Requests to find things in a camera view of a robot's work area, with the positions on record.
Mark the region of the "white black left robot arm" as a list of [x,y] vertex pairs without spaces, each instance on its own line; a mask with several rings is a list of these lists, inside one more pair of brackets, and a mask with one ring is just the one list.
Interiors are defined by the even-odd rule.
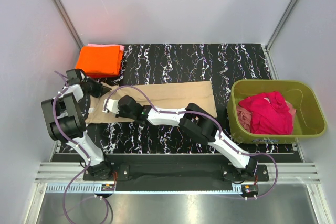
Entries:
[[110,178],[113,165],[88,136],[79,101],[85,95],[100,98],[111,89],[87,76],[81,69],[68,70],[61,77],[65,81],[62,90],[54,98],[41,103],[48,134],[52,140],[61,141],[80,155],[87,174],[99,179]]

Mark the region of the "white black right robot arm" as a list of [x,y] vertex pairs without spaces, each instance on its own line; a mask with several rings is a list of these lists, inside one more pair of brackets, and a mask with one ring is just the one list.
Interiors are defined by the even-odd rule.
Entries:
[[258,162],[223,132],[214,117],[194,103],[185,108],[164,109],[152,104],[140,105],[134,98],[125,95],[114,101],[109,110],[116,117],[132,119],[143,126],[150,124],[179,127],[195,143],[209,145],[224,155],[236,169],[240,180],[255,176]]

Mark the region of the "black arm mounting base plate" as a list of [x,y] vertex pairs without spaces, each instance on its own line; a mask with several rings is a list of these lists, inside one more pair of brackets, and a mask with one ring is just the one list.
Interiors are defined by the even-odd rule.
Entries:
[[178,193],[224,191],[241,182],[221,154],[111,154],[117,191]]

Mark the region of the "beige t shirt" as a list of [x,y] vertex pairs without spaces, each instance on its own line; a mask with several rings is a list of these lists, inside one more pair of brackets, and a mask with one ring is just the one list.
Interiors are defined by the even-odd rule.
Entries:
[[[194,103],[213,117],[217,117],[215,98],[210,81],[137,85],[154,106],[163,109],[185,108]],[[90,97],[90,107],[86,124],[132,122],[132,119],[116,117],[114,113],[104,113],[104,101],[108,93],[100,98]]]

